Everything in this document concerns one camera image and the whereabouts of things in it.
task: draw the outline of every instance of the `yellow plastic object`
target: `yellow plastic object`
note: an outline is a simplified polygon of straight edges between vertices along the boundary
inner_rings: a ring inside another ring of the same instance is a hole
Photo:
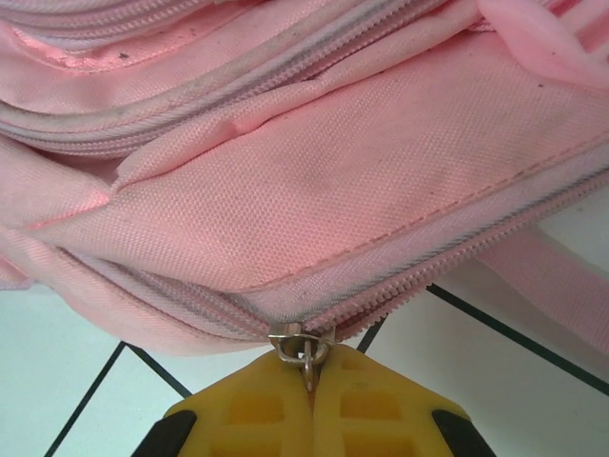
[[[194,411],[196,422],[194,414],[189,413],[194,425],[187,429],[187,437],[178,450],[154,455],[492,455],[482,452],[484,449],[478,447],[480,440],[469,447],[480,451],[453,453],[444,436],[446,430],[442,435],[442,426],[432,417],[437,410],[456,414],[459,421],[469,425],[469,418],[459,406],[355,349],[338,345],[331,351],[314,399],[309,398],[300,371],[270,352],[172,407],[166,418],[177,418],[180,411]],[[455,430],[449,431],[454,438]],[[157,437],[157,443],[163,440],[163,436],[160,441]]]

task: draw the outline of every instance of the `tile grout line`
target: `tile grout line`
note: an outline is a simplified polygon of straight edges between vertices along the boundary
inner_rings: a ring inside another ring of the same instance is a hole
[[[81,401],[78,403],[78,405],[76,406],[74,411],[71,413],[71,415],[69,416],[68,420],[64,424],[63,428],[61,429],[61,431],[59,432],[59,434],[57,435],[55,440],[50,445],[49,450],[47,450],[47,452],[45,452],[44,457],[51,457],[57,451],[57,448],[59,448],[59,446],[62,444],[62,442],[66,439],[66,436],[68,436],[68,433],[71,430],[71,428],[74,426],[74,424],[76,423],[76,420],[80,417],[81,413],[87,406],[89,400],[91,399],[91,397],[93,396],[93,394],[95,393],[97,388],[102,384],[102,381],[104,381],[104,379],[108,375],[110,369],[114,366],[114,363],[118,359],[119,355],[121,355],[121,352],[123,351],[124,348],[125,348],[125,343],[120,342],[116,346],[116,349],[110,354],[110,356],[106,360],[106,363],[104,364],[104,366],[102,367],[100,372],[97,374],[97,377],[93,380],[93,382],[91,383],[87,392],[85,392],[85,395],[83,396]]]
[[[381,319],[380,321],[376,322],[374,324],[374,326],[372,326],[371,328],[369,328],[366,331],[366,333],[363,335],[362,341],[360,341],[360,343],[358,344],[359,352],[361,352],[362,354],[365,354],[365,352],[368,350],[368,348],[370,348],[370,345],[372,344],[372,342],[376,338],[377,334],[379,333],[379,330],[383,326],[385,319],[386,319],[386,316],[383,319]]]
[[[470,305],[463,299],[457,297],[456,295],[453,295],[444,288],[432,284],[427,288],[427,291],[440,298],[447,304],[451,305],[452,307],[476,319],[487,327],[492,328],[497,333],[513,341],[522,348],[533,352],[535,355],[539,356],[546,362],[549,362],[555,367],[569,373],[571,376],[582,381],[589,387],[609,396],[609,383],[606,383],[605,381],[590,373],[589,371],[586,371],[585,369],[575,365],[573,362],[570,362],[564,357],[561,357],[556,352],[542,346],[541,344],[532,340],[528,336],[525,336],[524,334],[507,326],[503,322],[495,319],[484,311],[481,311],[478,308]]]
[[[163,381],[165,381],[171,388],[173,388],[179,395],[183,398],[187,398],[192,395],[192,392],[188,390],[180,381],[178,381],[175,377],[171,375],[166,369],[164,369],[161,364],[159,364],[156,360],[150,356],[145,350],[141,348],[137,348],[136,346],[132,346],[127,344],[127,347],[133,351],[135,355],[137,355],[142,362],[148,365],[149,368],[152,369]]]

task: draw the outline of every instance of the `zipper slider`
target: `zipper slider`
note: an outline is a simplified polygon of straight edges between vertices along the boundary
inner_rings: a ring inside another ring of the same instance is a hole
[[[303,332],[299,323],[273,324],[268,333],[271,345],[277,355],[286,364],[301,370],[304,385],[308,392],[313,392],[319,379],[319,371],[328,353],[335,344],[335,328],[320,336]]]

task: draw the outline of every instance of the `pink strap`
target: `pink strap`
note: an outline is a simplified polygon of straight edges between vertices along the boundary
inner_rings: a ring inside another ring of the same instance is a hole
[[[574,257],[521,230],[479,258],[533,305],[609,353],[609,281]]]

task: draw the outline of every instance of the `pink bag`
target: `pink bag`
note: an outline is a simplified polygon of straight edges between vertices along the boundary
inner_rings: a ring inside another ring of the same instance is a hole
[[[609,182],[606,54],[526,1],[537,47],[500,0],[0,0],[0,281],[169,353],[358,333]],[[609,351],[595,287],[553,315]]]

